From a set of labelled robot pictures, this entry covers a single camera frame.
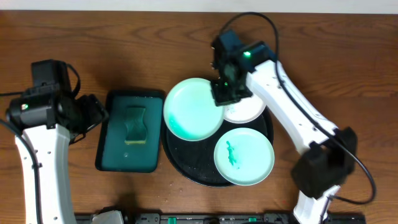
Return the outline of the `white pink plate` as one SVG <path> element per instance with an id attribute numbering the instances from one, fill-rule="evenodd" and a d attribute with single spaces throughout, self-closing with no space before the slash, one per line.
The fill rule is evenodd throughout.
<path id="1" fill-rule="evenodd" d="M 255 120 L 262 114 L 266 104 L 255 94 L 238 103 L 225 106 L 224 119 L 230 123 L 243 124 Z"/>

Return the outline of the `green yellow sponge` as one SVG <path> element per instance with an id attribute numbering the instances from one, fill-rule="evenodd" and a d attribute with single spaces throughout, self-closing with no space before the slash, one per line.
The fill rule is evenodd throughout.
<path id="1" fill-rule="evenodd" d="M 145 144 L 147 141 L 147 128 L 144 124 L 145 108 L 128 107 L 125 113 L 124 124 L 127 129 L 125 144 Z"/>

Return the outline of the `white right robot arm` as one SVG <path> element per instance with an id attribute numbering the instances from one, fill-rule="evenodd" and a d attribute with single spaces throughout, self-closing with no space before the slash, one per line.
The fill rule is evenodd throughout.
<path id="1" fill-rule="evenodd" d="M 289 134 L 301 155 L 292 170 L 299 189 L 293 216 L 297 223 L 321 223 L 327 208 L 354 170 L 358 140 L 322 116 L 292 83 L 282 64 L 266 46 L 215 47 L 213 68 L 219 79 L 211 84 L 226 119 L 247 123 L 266 106 Z"/>

